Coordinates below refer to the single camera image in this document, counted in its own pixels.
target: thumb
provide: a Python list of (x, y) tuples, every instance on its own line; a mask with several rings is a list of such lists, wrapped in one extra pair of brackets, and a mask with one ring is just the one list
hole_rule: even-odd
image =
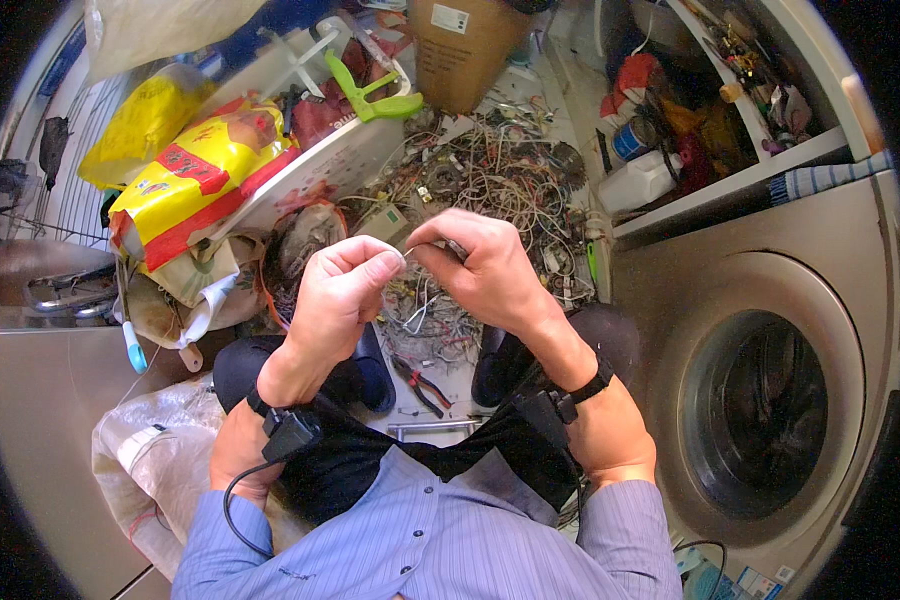
[(360, 263), (342, 275), (354, 292), (364, 294), (383, 288), (407, 268), (407, 261), (399, 252), (386, 249)]
[(451, 259), (446, 252), (432, 244), (414, 246), (413, 257), (429, 271), (440, 287), (451, 294), (473, 278), (467, 267)]

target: washing machine door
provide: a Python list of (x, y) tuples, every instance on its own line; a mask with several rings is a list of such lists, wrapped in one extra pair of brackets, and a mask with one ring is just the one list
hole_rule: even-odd
[(648, 385), (652, 433), (678, 449), (658, 458), (671, 526), (786, 545), (852, 460), (864, 410), (853, 323), (816, 272), (763, 251), (702, 271), (684, 310)]

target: white plastic jug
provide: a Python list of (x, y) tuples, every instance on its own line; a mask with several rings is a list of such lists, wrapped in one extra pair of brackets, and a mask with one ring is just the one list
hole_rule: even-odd
[[(670, 154), (673, 169), (680, 173), (684, 162)], [(677, 183), (663, 162), (663, 153), (653, 150), (625, 163), (600, 184), (600, 202), (613, 214), (639, 209), (674, 189)]]

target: black pants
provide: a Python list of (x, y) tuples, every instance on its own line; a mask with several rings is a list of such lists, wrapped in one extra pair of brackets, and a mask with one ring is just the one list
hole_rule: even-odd
[[(605, 304), (582, 308), (569, 319), (580, 337), (609, 361), (617, 377), (629, 383), (639, 350), (633, 322)], [(526, 353), (516, 338), (507, 337), (505, 347), (518, 346)], [(264, 362), (282, 342), (282, 336), (242, 339), (216, 356), (214, 387), (224, 411), (229, 413), (246, 397)], [(520, 362), (513, 360), (512, 353), (507, 360)], [(564, 454), (509, 402), (501, 404), (472, 436), (438, 448), (430, 443), (397, 441), (350, 416), (345, 407), (359, 400), (360, 390), (360, 373), (352, 361), (333, 369), (312, 404), (323, 439), (294, 456), (281, 474), (288, 509), (313, 524), (329, 521), (352, 507), (370, 488), (380, 470), (380, 459), (394, 444), (443, 481), (462, 474), (496, 447), (513, 472), (557, 511), (577, 488)]]

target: person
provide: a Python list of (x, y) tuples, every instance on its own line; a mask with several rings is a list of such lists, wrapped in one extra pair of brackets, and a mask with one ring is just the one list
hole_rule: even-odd
[[(461, 263), (432, 244), (440, 240), (456, 241), (468, 257)], [(576, 391), (595, 377), (596, 353), (612, 363), (609, 385), (576, 404), (577, 419), (566, 426), (575, 462), (512, 400), (446, 448), (397, 441), (350, 416), (342, 365), (406, 263), (383, 242), (346, 239), (307, 264), (285, 340), (238, 341), (216, 359), (215, 387), (229, 414), (171, 597), (681, 597), (654, 479), (657, 450), (621, 380), (636, 365), (632, 328), (600, 304), (567, 318), (508, 222), (450, 209), (410, 234), (407, 247), (460, 306), (505, 330), (504, 345), (542, 367), (522, 381), (524, 373), (497, 369), (509, 396), (544, 379)], [(311, 448), (234, 487), (234, 526), (265, 552), (272, 544), (263, 509), (278, 478), (289, 508), (316, 525), (275, 558), (241, 542), (223, 509), (231, 481), (264, 462), (263, 418), (244, 399), (254, 378), (266, 404), (309, 403), (323, 429)], [(576, 465), (592, 493), (574, 543), (554, 525), (577, 489)]]

